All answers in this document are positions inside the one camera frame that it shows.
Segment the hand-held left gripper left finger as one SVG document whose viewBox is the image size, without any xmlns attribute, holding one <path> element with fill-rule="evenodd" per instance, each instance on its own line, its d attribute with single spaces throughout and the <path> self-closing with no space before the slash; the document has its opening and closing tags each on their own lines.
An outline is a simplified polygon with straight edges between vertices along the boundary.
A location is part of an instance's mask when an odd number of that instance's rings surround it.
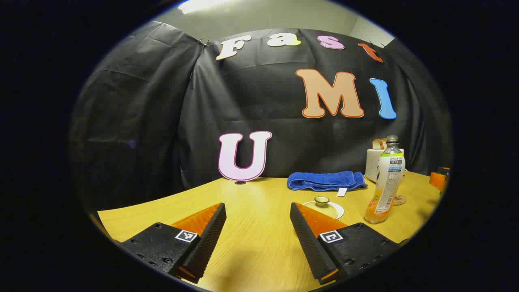
<svg viewBox="0 0 519 292">
<path fill-rule="evenodd" d="M 156 222 L 120 242 L 145 264 L 197 284 L 226 221 L 224 203 L 217 203 L 173 224 Z"/>
</svg>

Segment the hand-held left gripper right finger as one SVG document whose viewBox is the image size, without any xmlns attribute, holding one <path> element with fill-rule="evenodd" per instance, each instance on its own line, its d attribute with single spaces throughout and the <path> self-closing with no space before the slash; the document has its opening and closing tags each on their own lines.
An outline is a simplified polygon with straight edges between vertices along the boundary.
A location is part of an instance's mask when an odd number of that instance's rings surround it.
<svg viewBox="0 0 519 292">
<path fill-rule="evenodd" d="M 290 219 L 320 284 L 352 279 L 402 247 L 364 223 L 347 225 L 297 202 Z"/>
</svg>

